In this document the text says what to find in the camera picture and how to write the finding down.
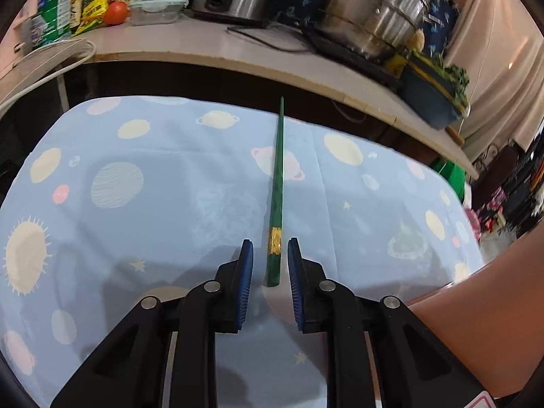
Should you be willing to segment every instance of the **green package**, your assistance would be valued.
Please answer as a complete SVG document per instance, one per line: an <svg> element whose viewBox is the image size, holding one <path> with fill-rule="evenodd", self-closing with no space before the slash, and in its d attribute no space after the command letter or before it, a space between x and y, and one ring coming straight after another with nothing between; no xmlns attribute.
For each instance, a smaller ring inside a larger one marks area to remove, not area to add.
<svg viewBox="0 0 544 408"><path fill-rule="evenodd" d="M38 0L37 14L32 17L32 49L59 39L70 38L71 0Z"/></svg>

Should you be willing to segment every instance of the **kitchen counter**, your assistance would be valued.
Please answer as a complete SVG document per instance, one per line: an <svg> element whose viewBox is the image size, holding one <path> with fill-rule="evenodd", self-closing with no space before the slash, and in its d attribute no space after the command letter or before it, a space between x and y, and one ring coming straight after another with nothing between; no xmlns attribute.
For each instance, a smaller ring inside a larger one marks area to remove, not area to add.
<svg viewBox="0 0 544 408"><path fill-rule="evenodd" d="M254 31L287 48L301 43L288 35ZM478 174L465 153L443 130L435 130L400 98L365 76L324 57L290 54L226 31L224 24L182 19L173 24L97 29L84 35L97 47L95 61L165 61L234 70L322 95L380 119Z"/></svg>

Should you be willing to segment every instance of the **star print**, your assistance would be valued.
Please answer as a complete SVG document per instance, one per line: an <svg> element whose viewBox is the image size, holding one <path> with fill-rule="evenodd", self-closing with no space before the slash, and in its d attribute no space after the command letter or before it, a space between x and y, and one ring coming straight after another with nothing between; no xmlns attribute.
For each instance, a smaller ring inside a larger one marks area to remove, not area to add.
<svg viewBox="0 0 544 408"><path fill-rule="evenodd" d="M134 271L143 271L145 273L145 265L143 260L137 260L136 262L131 262L131 266L134 267Z"/></svg>
<svg viewBox="0 0 544 408"><path fill-rule="evenodd" d="M306 359L308 359L308 356L306 356L302 351L300 351L300 353L298 353L298 354L293 354L293 356L295 356L295 358L296 358L295 365L298 365L300 363L304 363L304 362L306 362Z"/></svg>

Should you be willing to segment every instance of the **metal screw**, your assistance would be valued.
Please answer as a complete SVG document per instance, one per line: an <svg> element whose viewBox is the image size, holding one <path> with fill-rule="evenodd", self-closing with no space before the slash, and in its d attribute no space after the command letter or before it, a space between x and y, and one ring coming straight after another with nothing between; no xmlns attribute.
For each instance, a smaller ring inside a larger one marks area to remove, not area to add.
<svg viewBox="0 0 544 408"><path fill-rule="evenodd" d="M155 299L153 296L148 296L141 300L141 307L143 309L149 310L154 308L155 305L157 305L157 299Z"/></svg>
<svg viewBox="0 0 544 408"><path fill-rule="evenodd" d="M206 290L208 293L215 293L220 288L221 288L221 284L217 282L216 280L211 280L204 284L204 290Z"/></svg>
<svg viewBox="0 0 544 408"><path fill-rule="evenodd" d="M384 299L384 305L387 308L399 308L401 306L401 301L399 301L395 296L388 296Z"/></svg>
<svg viewBox="0 0 544 408"><path fill-rule="evenodd" d="M336 284L331 280L322 280L319 282L319 287L323 291L333 291L336 288Z"/></svg>

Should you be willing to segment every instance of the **green chopstick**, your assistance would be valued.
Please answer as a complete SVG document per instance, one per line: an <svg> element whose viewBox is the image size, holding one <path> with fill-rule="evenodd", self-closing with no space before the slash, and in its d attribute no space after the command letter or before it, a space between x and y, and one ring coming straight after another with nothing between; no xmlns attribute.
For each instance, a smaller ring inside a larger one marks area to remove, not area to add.
<svg viewBox="0 0 544 408"><path fill-rule="evenodd" d="M267 286L279 285L281 269L281 221L284 204L284 98L279 102L279 118L276 132L276 157L270 203L270 239L267 257Z"/></svg>

